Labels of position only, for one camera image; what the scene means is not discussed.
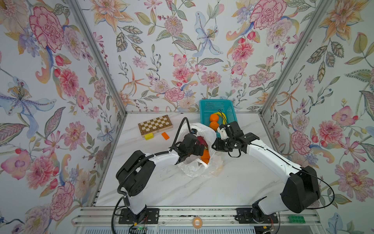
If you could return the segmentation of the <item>translucent white plastic bag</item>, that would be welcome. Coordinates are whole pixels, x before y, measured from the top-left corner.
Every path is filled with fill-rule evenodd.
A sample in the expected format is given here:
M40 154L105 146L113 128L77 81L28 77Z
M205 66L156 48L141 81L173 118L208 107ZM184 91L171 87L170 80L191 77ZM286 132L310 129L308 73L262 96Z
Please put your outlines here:
M222 157L212 149L212 144L217 138L216 132L201 123L192 123L190 127L191 129L197 130L197 143L200 146L204 146L203 155L192 155L185 161L178 163L177 166L188 177L210 178L219 175L223 169L223 160Z

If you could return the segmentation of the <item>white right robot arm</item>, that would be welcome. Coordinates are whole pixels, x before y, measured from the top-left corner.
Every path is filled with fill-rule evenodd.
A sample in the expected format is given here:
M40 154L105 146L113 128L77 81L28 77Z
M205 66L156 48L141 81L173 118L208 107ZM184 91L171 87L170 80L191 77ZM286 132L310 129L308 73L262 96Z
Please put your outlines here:
M240 154L249 154L274 172L284 183L284 188L279 194L266 196L252 204L253 216L261 218L283 211L299 214L320 199L318 177L312 167L302 167L287 160L269 148L257 135L244 134L235 121L222 124L217 130L220 136L212 145L214 150L228 154L238 150Z

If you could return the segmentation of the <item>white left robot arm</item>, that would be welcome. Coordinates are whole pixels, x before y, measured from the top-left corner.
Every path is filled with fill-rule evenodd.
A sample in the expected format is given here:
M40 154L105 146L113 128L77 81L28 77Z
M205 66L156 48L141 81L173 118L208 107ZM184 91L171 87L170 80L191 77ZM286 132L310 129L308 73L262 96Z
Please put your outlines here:
M202 156L205 146L192 133L184 136L181 142L174 143L169 150L145 154L140 150L133 152L116 174L119 182L117 193L122 195L127 209L134 215L146 209L142 191L149 182L157 166L177 165L190 156Z

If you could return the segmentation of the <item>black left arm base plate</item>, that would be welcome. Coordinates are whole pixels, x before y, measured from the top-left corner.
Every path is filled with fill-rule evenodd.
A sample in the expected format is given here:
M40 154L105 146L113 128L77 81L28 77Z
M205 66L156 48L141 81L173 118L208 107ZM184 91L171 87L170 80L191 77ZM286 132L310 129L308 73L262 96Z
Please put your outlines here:
M145 207L139 214L134 214L130 209L121 209L118 224L158 224L160 209Z

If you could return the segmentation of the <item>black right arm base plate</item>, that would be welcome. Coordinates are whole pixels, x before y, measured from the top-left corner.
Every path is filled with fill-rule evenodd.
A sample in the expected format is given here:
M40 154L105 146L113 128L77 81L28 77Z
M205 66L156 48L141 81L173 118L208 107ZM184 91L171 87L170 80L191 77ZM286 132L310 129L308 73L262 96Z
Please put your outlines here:
M234 217L236 221L240 224L276 224L279 223L279 219L276 213L264 214L258 203L265 199L266 197L257 200L252 204L252 207L244 207L236 209L236 216Z

